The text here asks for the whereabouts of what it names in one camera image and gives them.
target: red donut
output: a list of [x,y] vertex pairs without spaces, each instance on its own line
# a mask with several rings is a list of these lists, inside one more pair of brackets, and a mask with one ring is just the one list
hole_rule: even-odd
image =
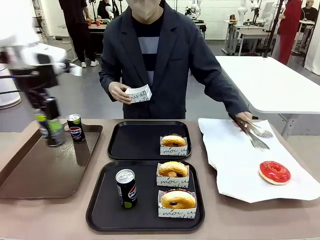
[[264,180],[274,185],[285,184],[291,178],[289,170],[275,161],[262,162],[259,173]]

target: brown tray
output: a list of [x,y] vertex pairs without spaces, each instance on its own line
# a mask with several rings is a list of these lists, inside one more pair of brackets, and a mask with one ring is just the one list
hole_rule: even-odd
[[101,125],[82,127],[86,141],[74,144],[69,131],[65,131],[65,143],[57,147],[48,147],[36,131],[0,172],[0,199],[59,199],[73,195],[103,129]]

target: hand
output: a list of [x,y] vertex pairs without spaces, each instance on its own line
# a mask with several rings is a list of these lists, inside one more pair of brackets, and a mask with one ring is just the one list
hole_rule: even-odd
[[131,100],[128,94],[125,93],[126,89],[130,89],[131,87],[121,84],[117,81],[113,81],[109,84],[108,90],[111,93],[112,97],[124,104],[131,104]]
[[248,111],[244,111],[244,112],[239,112],[238,114],[235,115],[237,118],[240,118],[244,121],[247,122],[252,122],[252,114]]
[[279,15],[279,19],[284,20],[284,19],[286,19],[286,16],[283,15],[283,14],[280,14],[280,15]]

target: red dress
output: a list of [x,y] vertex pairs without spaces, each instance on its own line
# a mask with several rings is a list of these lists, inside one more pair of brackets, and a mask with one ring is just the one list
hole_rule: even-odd
[[278,34],[280,35],[280,53],[278,61],[284,65],[287,65],[289,61],[297,29],[299,28],[301,5],[301,0],[288,0],[283,13],[285,19],[280,22],[278,30]]

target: blazer lapel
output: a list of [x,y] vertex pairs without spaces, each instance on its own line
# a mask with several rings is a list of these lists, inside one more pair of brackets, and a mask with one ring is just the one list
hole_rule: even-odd
[[156,54],[152,93],[154,93],[157,90],[157,87],[162,81],[162,75],[165,71],[171,52],[177,40],[177,36],[174,33],[174,29],[177,27],[177,21],[175,21],[174,19],[176,13],[166,2],[164,4],[163,14],[163,23],[161,27],[158,49]]
[[124,12],[121,23],[121,42],[143,84],[149,84],[149,77],[146,71],[137,34],[133,26],[131,9],[129,7]]

